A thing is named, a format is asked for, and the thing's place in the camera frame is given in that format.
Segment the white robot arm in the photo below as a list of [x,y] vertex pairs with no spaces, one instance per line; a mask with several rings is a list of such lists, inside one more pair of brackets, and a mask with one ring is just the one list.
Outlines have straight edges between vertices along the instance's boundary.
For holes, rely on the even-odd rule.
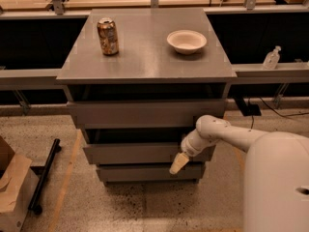
[[178,173],[220,140],[246,153],[242,231],[309,232],[309,138],[235,127],[204,115],[182,140],[170,172]]

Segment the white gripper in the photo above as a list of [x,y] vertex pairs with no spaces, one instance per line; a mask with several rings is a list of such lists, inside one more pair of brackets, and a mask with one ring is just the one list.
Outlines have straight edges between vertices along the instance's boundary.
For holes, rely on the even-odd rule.
[[189,157],[196,157],[203,151],[203,139],[200,136],[188,134],[181,143],[182,153],[177,153],[169,169],[176,175],[188,162]]

